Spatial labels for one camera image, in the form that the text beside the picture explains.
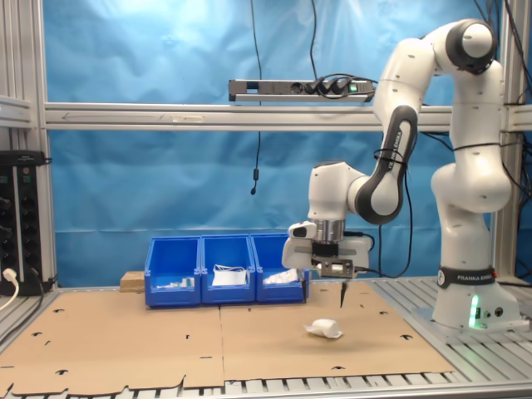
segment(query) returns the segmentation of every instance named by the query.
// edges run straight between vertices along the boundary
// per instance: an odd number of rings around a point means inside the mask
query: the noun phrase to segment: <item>cardboard sheet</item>
[[[224,385],[218,308],[146,310],[144,295],[61,295],[0,355],[0,397]]]
[[[449,372],[452,367],[362,282],[311,284],[307,304],[146,310],[136,293],[65,293],[0,355],[0,397],[104,395],[228,380]],[[318,318],[343,335],[305,332]]]
[[[222,308],[225,380],[450,372],[453,367],[384,299],[353,282],[340,308],[340,284],[311,285],[307,304]],[[332,318],[336,340],[304,331]]]

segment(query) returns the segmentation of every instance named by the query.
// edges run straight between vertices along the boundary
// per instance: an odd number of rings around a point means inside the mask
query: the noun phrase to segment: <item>white cable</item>
[[[0,312],[7,308],[14,300],[15,298],[17,297],[18,295],[18,281],[17,281],[17,272],[15,272],[12,268],[7,268],[6,270],[3,271],[3,277],[11,282],[11,284],[13,284],[15,286],[15,293],[13,294],[13,296],[11,297],[11,299],[9,299],[6,303],[4,303],[1,307],[0,307]]]

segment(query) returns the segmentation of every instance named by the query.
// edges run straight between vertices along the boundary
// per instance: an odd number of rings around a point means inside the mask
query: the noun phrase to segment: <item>metal rail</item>
[[[45,104],[49,130],[382,131],[370,106]],[[420,131],[448,131],[450,106],[424,106]]]

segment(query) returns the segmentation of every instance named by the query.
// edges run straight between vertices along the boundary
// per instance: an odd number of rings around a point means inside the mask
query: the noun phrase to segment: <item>blue backdrop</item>
[[[317,0],[318,75],[378,79],[394,46],[479,17],[462,0]],[[49,101],[227,104],[228,80],[258,78],[249,0],[45,0]],[[264,79],[310,79],[310,0],[254,0]],[[425,102],[449,105],[435,78]],[[251,196],[256,132],[51,131],[59,282],[114,285],[144,267],[149,239],[286,229],[306,219],[313,165],[345,160],[371,173],[377,133],[266,132]],[[409,167],[409,275],[434,275],[440,226],[432,174],[452,162],[420,136]],[[348,227],[377,235],[350,216]],[[383,229],[383,268],[406,263],[408,207]],[[372,254],[372,266],[376,266]]]

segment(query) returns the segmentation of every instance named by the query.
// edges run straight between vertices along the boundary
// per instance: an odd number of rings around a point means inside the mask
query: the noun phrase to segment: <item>blue bin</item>
[[[301,281],[285,284],[264,284],[263,280],[273,274],[286,272],[282,264],[283,247],[287,234],[251,234],[251,245],[257,269],[257,301],[260,303],[303,302]],[[310,290],[310,273],[303,271],[307,284],[307,297]]]
[[[243,285],[213,286],[215,264],[248,270]],[[201,302],[250,303],[255,300],[255,264],[248,235],[209,235],[201,238]]]
[[[150,243],[144,271],[146,305],[196,306],[201,303],[200,237],[161,237]],[[157,288],[192,278],[194,286]]]

